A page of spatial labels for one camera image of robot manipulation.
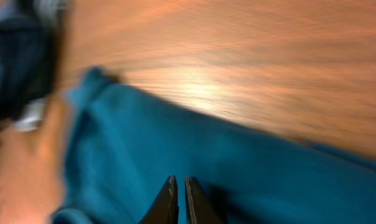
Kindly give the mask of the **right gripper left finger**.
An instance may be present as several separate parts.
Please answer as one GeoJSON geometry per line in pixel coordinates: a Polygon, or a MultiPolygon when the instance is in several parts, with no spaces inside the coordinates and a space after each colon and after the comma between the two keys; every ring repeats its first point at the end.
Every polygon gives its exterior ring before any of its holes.
{"type": "Polygon", "coordinates": [[[178,223],[178,184],[169,176],[139,224],[178,223]]]}

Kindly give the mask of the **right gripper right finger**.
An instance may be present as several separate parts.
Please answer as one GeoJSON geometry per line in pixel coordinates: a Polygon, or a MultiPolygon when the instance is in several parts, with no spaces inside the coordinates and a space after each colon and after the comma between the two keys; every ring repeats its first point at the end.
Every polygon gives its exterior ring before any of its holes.
{"type": "Polygon", "coordinates": [[[195,177],[185,177],[187,224],[223,224],[195,177]]]}

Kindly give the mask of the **blue polo shirt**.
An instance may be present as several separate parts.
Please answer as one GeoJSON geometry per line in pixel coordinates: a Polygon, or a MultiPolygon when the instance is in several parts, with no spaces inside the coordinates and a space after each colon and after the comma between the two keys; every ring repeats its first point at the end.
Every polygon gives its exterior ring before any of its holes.
{"type": "Polygon", "coordinates": [[[188,176],[229,223],[376,223],[374,160],[179,107],[98,67],[70,99],[53,223],[138,223],[166,181],[188,176]]]}

